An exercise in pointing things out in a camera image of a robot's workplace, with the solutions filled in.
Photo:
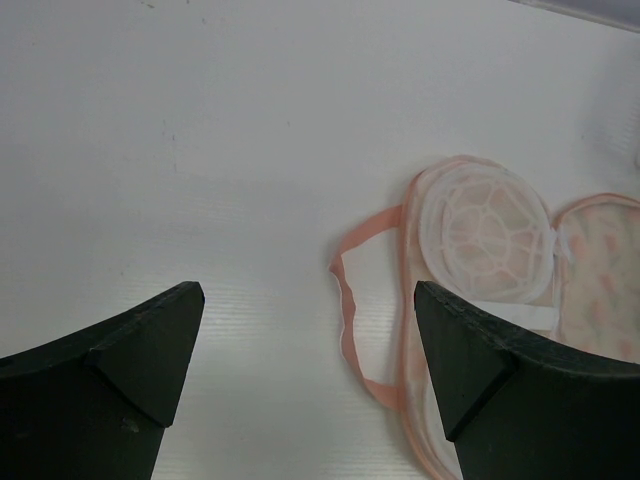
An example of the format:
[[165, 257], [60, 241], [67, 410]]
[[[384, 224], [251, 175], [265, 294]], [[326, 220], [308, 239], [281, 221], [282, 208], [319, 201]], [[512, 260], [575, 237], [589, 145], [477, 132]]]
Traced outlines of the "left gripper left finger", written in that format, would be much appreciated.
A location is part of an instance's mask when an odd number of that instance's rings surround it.
[[4, 479], [149, 479], [204, 311], [194, 281], [1, 360]]

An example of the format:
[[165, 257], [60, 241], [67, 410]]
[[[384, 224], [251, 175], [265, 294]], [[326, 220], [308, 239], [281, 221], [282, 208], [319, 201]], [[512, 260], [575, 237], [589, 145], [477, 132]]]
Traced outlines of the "floral mesh laundry bag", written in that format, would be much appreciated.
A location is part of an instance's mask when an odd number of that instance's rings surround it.
[[398, 372], [389, 384], [365, 379], [364, 386], [400, 415], [429, 478], [466, 479], [445, 437], [427, 366], [414, 305], [418, 283], [434, 282], [547, 339], [639, 367], [637, 200], [599, 194], [551, 214], [524, 180], [497, 163], [456, 156], [423, 170], [401, 204], [349, 232], [332, 260], [341, 350], [355, 373], [356, 303], [343, 254], [388, 230], [398, 234]]

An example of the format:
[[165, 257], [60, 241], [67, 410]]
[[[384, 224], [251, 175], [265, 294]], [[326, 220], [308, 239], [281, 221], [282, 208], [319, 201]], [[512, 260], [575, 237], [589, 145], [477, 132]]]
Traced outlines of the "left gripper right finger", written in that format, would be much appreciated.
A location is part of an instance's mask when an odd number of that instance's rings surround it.
[[636, 479], [639, 367], [495, 317], [434, 282], [414, 305], [466, 479]]

